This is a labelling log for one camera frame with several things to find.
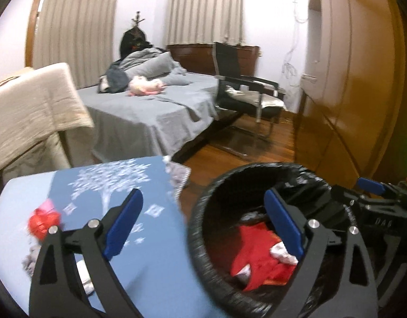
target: gray pillow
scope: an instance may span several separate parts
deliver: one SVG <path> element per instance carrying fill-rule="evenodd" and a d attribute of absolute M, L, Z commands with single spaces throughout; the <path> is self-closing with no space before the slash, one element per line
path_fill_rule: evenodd
<path fill-rule="evenodd" d="M 174 60 L 170 52 L 164 52 L 158 57 L 151 58 L 146 62 L 135 67 L 127 69 L 125 73 L 132 80 L 135 76 L 144 76 L 145 78 L 157 77 L 162 74 L 170 73 L 174 68 Z"/>
<path fill-rule="evenodd" d="M 183 74 L 171 73 L 159 79 L 167 86 L 185 86 L 191 84 L 191 81 Z"/>

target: pink and white plush toy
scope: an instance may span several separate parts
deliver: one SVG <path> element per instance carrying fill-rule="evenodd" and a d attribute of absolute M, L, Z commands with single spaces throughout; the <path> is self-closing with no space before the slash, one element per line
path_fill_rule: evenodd
<path fill-rule="evenodd" d="M 159 79 L 148 81 L 144 76 L 135 76 L 128 87 L 129 96 L 150 96 L 161 93 L 166 85 Z"/>

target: striped curtain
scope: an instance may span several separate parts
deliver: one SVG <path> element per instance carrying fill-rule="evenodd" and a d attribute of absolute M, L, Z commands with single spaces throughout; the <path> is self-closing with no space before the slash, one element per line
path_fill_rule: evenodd
<path fill-rule="evenodd" d="M 243 0 L 171 0 L 167 45 L 243 42 Z"/>
<path fill-rule="evenodd" d="M 112 62 L 117 0 L 44 0 L 33 67 L 66 62 L 77 87 L 98 83 Z"/>

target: gray bedsheet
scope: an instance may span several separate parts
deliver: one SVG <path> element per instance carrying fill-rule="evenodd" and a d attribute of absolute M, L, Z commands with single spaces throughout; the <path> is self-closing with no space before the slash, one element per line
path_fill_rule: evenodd
<path fill-rule="evenodd" d="M 217 80 L 201 74 L 186 76 L 191 84 L 169 86 L 155 96 L 98 94 L 96 87 L 79 90 L 95 122 L 95 156 L 104 162 L 172 156 L 203 132 L 217 118 Z"/>

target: silver bolt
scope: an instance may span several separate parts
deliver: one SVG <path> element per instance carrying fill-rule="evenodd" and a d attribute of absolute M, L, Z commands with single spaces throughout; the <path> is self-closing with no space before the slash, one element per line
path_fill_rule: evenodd
<path fill-rule="evenodd" d="M 311 219 L 308 221 L 308 225 L 311 228 L 318 228 L 319 227 L 319 222 L 315 219 Z"/>
<path fill-rule="evenodd" d="M 54 234 L 58 231 L 58 226 L 55 226 L 55 225 L 50 226 L 49 229 L 48 229 L 48 231 L 49 231 L 49 233 L 50 233 L 51 235 L 54 235 Z"/>
<path fill-rule="evenodd" d="M 87 225 L 88 225 L 88 227 L 90 227 L 90 228 L 96 228 L 96 227 L 98 227 L 99 226 L 99 220 L 98 219 L 92 219 L 92 220 L 90 220 L 88 223 L 87 223 Z"/>
<path fill-rule="evenodd" d="M 359 233 L 359 229 L 356 226 L 350 226 L 349 232 L 352 233 L 353 235 L 357 235 Z"/>

